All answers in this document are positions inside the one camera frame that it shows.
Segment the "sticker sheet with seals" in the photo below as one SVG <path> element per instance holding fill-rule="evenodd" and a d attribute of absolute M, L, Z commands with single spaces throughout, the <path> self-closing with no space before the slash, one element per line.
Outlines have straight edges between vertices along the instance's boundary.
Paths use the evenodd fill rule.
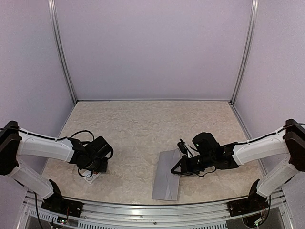
<path fill-rule="evenodd" d="M 85 181 L 91 184 L 100 175 L 100 173 L 86 170 L 82 175 Z"/>

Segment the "grey envelope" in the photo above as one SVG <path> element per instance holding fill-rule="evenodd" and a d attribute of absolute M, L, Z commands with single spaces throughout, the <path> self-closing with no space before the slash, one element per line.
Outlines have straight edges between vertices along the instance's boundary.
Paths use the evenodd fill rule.
<path fill-rule="evenodd" d="M 179 160 L 179 149 L 160 152 L 152 199 L 167 201 L 176 201 L 178 199 L 180 177 L 171 173 L 171 169 Z"/>

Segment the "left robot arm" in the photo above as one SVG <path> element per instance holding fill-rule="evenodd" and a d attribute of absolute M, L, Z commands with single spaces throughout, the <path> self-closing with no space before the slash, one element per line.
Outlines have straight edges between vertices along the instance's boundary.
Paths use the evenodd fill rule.
<path fill-rule="evenodd" d="M 79 170 L 104 173 L 113 153 L 113 148 L 102 136 L 92 141 L 80 141 L 74 136 L 54 138 L 22 129 L 16 121 L 9 121 L 0 130 L 0 174 L 34 191 L 56 212 L 67 207 L 57 184 L 43 178 L 21 157 L 57 159 L 74 164 Z"/>

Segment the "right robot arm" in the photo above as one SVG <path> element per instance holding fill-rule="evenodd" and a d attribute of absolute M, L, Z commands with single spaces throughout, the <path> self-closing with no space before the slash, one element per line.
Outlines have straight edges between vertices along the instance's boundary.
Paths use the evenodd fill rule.
<path fill-rule="evenodd" d="M 264 136 L 244 142 L 220 145 L 211 133 L 202 132 L 193 138 L 194 148 L 183 140 L 177 145 L 183 154 L 171 168 L 172 174 L 199 175 L 207 168 L 227 170 L 238 168 L 249 162 L 284 155 L 264 178 L 252 185 L 249 197 L 244 200 L 244 208 L 255 211 L 271 193 L 305 170 L 305 125 L 288 119 L 285 125 Z"/>

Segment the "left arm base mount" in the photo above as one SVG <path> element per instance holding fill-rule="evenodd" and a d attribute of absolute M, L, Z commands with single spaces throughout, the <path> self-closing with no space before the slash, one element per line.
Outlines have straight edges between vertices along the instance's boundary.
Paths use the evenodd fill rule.
<path fill-rule="evenodd" d="M 83 209 L 83 203 L 80 201 L 65 199 L 57 184 L 51 179 L 49 179 L 49 181 L 53 188 L 53 194 L 50 197 L 43 199 L 41 207 L 51 212 L 66 215 L 67 217 L 73 216 L 79 218 Z"/>

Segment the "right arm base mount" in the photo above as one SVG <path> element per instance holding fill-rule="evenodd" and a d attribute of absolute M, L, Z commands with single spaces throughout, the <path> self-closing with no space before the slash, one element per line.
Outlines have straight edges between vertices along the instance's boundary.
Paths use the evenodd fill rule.
<path fill-rule="evenodd" d="M 231 217 L 249 214 L 264 208 L 269 208 L 269 203 L 267 202 L 267 197 L 260 196 L 257 194 L 257 185 L 260 179 L 257 179 L 251 186 L 248 197 L 229 201 L 227 203 L 228 210 Z"/>

